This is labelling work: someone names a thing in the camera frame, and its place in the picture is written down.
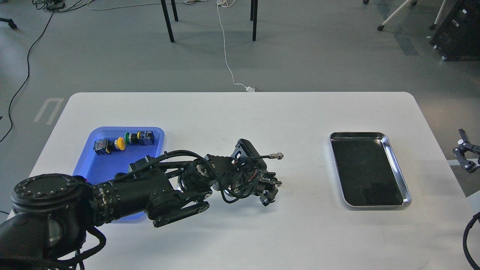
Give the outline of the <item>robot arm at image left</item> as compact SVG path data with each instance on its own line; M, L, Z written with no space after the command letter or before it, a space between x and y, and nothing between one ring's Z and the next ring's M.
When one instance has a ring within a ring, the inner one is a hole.
M171 224L205 212L213 190L226 203L256 195L267 206L281 181L265 159L283 157L261 155L240 139L231 156L187 150L146 156L103 183L61 173L27 178L13 189L14 216L1 224L1 269L84 269L83 261L106 245L99 226L140 212L156 228Z

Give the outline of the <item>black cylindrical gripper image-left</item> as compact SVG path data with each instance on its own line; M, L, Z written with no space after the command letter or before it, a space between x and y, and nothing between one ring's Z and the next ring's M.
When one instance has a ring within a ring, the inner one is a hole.
M277 187L281 185L282 182L278 180L275 172L259 169L244 171L240 175L240 197L246 198L250 195L257 195L266 207L275 202L275 197L278 194Z

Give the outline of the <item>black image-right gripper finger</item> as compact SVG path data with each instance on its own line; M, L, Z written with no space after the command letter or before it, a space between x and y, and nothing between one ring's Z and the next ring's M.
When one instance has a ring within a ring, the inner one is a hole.
M480 147L469 142L468 136L463 129L459 129L459 134L461 139L458 140L458 146L454 147L452 152L455 155L460 166L467 171L468 173L474 173L479 168L480 162ZM477 155L477 160L472 161L467 159L465 154L466 152L473 153Z

